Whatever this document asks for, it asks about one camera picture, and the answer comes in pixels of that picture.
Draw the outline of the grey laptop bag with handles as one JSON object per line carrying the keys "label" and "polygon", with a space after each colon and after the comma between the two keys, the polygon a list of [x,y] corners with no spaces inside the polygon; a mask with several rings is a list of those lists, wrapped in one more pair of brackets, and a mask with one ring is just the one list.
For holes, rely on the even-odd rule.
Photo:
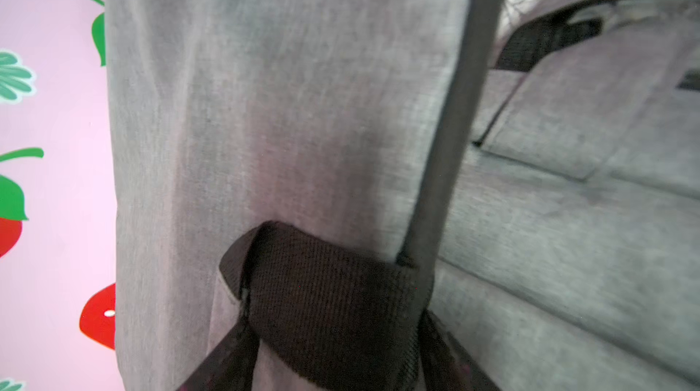
{"label": "grey laptop bag with handles", "polygon": [[129,390],[427,390],[437,239],[502,0],[106,0]]}

